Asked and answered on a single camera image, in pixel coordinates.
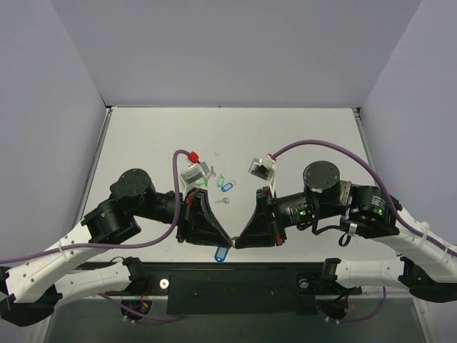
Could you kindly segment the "blue key tag with ring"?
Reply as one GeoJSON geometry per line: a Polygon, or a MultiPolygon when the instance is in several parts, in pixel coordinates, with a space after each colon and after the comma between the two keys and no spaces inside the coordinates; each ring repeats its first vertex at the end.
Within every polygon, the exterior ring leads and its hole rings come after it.
{"type": "Polygon", "coordinates": [[[225,248],[225,247],[218,247],[216,249],[216,252],[214,254],[214,260],[216,263],[224,263],[226,258],[227,258],[227,255],[228,255],[228,252],[229,252],[229,248],[225,248]]]}

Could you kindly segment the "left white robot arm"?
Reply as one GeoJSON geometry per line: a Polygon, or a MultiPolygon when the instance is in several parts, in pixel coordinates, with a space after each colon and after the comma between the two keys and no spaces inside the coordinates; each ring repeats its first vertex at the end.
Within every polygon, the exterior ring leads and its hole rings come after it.
{"type": "Polygon", "coordinates": [[[1,265],[1,318],[18,327],[44,320],[69,302],[106,292],[144,294],[153,282],[137,257],[81,274],[75,269],[140,233],[141,217],[177,229],[178,242],[228,249],[231,240],[211,211],[208,192],[193,188],[158,193],[142,169],[124,172],[110,196],[84,216],[65,237],[23,264],[1,265]]]}

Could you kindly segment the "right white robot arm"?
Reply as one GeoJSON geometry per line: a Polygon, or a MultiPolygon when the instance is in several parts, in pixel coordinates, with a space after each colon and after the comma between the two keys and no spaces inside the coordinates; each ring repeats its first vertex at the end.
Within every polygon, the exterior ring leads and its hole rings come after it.
{"type": "Polygon", "coordinates": [[[342,181],[329,161],[315,161],[304,169],[301,193],[277,197],[270,187],[258,189],[254,213],[234,246],[279,247],[292,226],[310,229],[315,236],[339,230],[340,247],[362,237],[397,253],[378,261],[327,258],[318,277],[298,278],[304,288],[345,294],[363,286],[391,287],[428,302],[456,300],[456,260],[450,249],[433,245],[427,226],[415,222],[396,199],[386,200],[378,187],[342,181]]]}

